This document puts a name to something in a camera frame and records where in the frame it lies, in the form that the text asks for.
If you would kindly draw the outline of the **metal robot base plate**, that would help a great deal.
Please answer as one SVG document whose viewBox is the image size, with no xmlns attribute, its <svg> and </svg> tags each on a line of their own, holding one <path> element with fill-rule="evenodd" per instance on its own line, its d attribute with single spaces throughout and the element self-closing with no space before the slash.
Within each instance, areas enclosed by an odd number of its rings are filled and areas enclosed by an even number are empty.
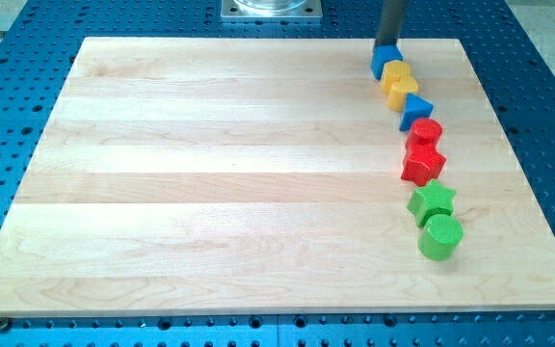
<svg viewBox="0 0 555 347">
<path fill-rule="evenodd" d="M 222 0 L 221 18 L 227 19 L 320 19 L 320 0 Z"/>
</svg>

